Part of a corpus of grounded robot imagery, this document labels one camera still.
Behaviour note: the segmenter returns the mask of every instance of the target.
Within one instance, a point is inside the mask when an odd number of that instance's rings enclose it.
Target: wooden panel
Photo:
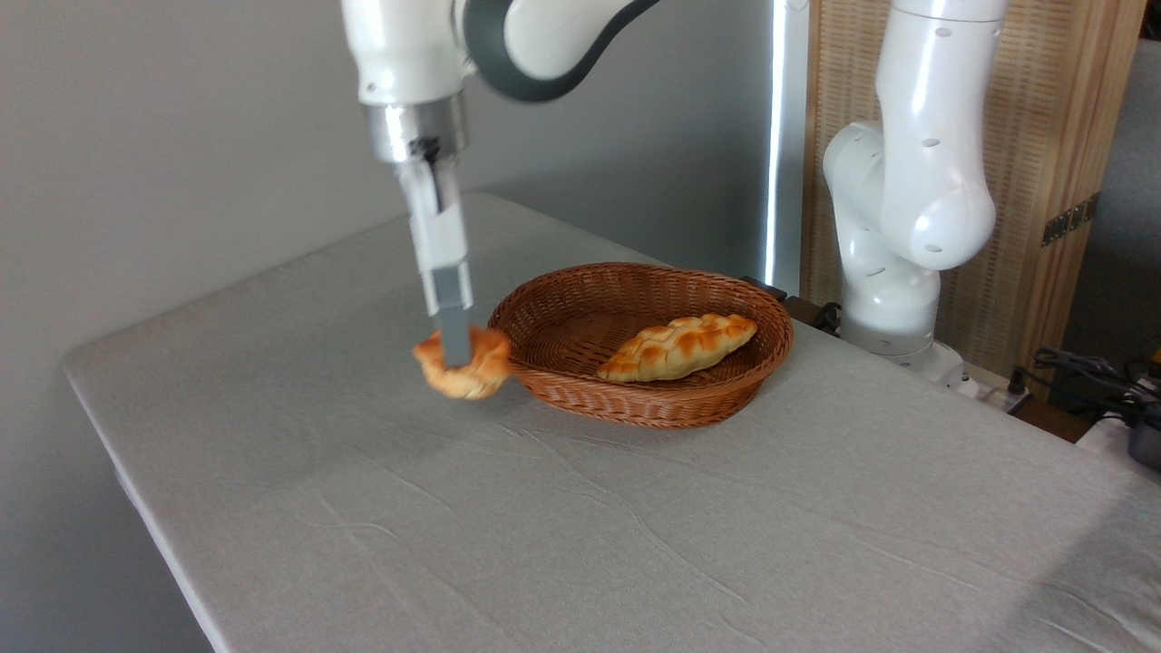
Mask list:
[[[1088,230],[1041,249],[1044,225],[1099,187],[1144,3],[1011,1],[985,113],[996,229],[975,259],[943,275],[936,328],[980,367],[1007,374],[1030,347],[1062,338]],[[822,153],[850,122],[879,117],[889,0],[814,5],[802,294],[824,303],[841,301],[842,274]]]

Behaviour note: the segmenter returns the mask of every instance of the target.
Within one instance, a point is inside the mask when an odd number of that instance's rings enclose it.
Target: light strip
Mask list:
[[[763,281],[774,282],[777,256],[778,167],[783,149],[783,102],[786,79],[786,1],[772,0],[771,63],[773,78],[770,86],[770,171],[766,177],[766,268]]]

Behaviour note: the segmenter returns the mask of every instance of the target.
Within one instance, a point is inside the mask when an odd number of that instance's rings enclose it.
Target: bread roll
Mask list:
[[[468,326],[471,340],[471,363],[448,369],[444,366],[444,344],[440,332],[412,347],[411,353],[423,368],[427,385],[450,399],[478,400],[490,397],[512,373],[509,354],[512,343],[503,331]]]
[[[597,375],[608,381],[661,381],[712,367],[750,340],[758,324],[741,315],[678,317],[629,338]]]

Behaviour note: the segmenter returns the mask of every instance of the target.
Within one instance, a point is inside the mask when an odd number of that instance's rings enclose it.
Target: basket rim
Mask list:
[[[751,367],[745,372],[731,376],[729,379],[723,379],[720,381],[711,381],[705,385],[700,385],[692,388],[657,388],[657,387],[650,387],[648,383],[641,383],[641,382],[628,383],[621,381],[606,381],[596,375],[576,374],[572,372],[562,372],[560,369],[543,367],[540,365],[533,365],[529,363],[525,363],[518,359],[514,354],[512,354],[509,357],[509,361],[512,364],[513,372],[517,374],[517,376],[520,376],[522,374],[532,374],[536,376],[543,376],[556,380],[568,380],[570,383],[578,385],[578,389],[584,389],[585,392],[607,393],[613,390],[613,388],[616,388],[619,392],[647,395],[649,400],[658,400],[658,401],[695,400],[701,397],[719,396],[722,394],[727,394],[729,392],[737,390],[740,388],[762,383],[778,367],[780,367],[783,363],[785,363],[786,358],[789,356],[789,351],[794,344],[793,320],[786,311],[786,307],[784,307],[777,299],[774,299],[773,295],[741,279],[735,279],[726,274],[720,274],[717,272],[708,272],[704,270],[685,270],[664,264],[648,264],[648,263],[636,263],[636,261],[601,261],[601,263],[574,265],[570,267],[563,267],[560,270],[547,272],[545,274],[540,274],[538,277],[534,277],[533,279],[525,281],[524,284],[520,284],[517,288],[514,288],[511,293],[509,293],[509,295],[505,296],[504,300],[500,301],[500,303],[497,304],[496,309],[492,311],[491,316],[489,317],[488,325],[489,328],[497,328],[497,323],[499,322],[502,310],[510,308],[510,306],[513,303],[511,301],[512,297],[517,294],[517,292],[519,292],[522,288],[529,288],[536,285],[542,285],[547,281],[550,281],[560,277],[572,277],[576,275],[577,273],[582,273],[585,271],[603,270],[610,267],[636,268],[639,271],[643,271],[647,273],[662,272],[662,271],[668,273],[676,272],[680,274],[700,277],[711,282],[727,284],[737,287],[740,289],[743,289],[744,294],[748,295],[747,297],[748,300],[752,297],[752,300],[759,301],[766,304],[767,307],[772,308],[773,313],[779,314],[779,316],[787,326],[787,329],[784,330],[785,333],[787,333],[786,343],[781,347],[781,351],[779,353],[777,353],[776,356],[767,357],[765,360],[762,361],[760,365]]]

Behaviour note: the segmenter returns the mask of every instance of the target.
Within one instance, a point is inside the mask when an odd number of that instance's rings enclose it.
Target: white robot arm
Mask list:
[[[468,145],[464,77],[478,67],[510,98],[560,98],[656,2],[342,0],[372,148],[395,166],[406,196],[427,313],[444,335],[448,367],[471,358],[471,281],[455,179],[456,157]]]
[[[875,77],[882,124],[827,148],[843,266],[842,337],[952,388],[962,360],[935,342],[939,271],[985,246],[983,99],[1008,0],[894,0]]]

